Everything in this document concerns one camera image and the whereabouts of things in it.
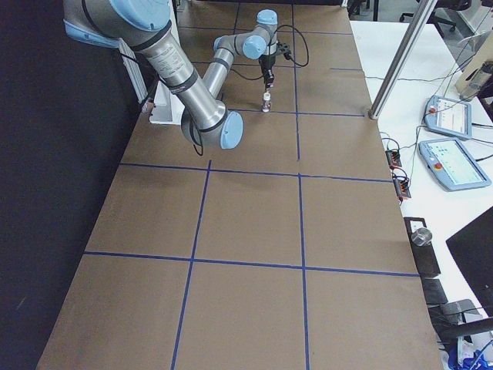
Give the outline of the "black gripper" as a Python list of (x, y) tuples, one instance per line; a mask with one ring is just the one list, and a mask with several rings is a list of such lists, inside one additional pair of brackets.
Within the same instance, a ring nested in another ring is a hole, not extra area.
[(272, 89), (274, 86), (275, 77), (273, 74), (273, 67), (275, 65), (275, 62), (275, 55), (262, 55), (259, 58), (259, 65), (261, 68), (265, 89)]

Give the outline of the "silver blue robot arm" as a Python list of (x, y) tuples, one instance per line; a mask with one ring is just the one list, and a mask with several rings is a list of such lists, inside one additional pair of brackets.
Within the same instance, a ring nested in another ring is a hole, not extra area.
[(242, 116), (217, 98), (237, 56), (259, 60), (266, 85), (272, 84), (278, 19), (271, 9), (258, 13), (251, 32), (219, 37), (204, 76), (173, 36), (166, 1), (65, 1), (63, 10), (65, 31), (71, 39), (113, 49), (124, 41), (148, 60), (184, 105), (181, 130), (196, 146), (231, 150), (242, 139)]

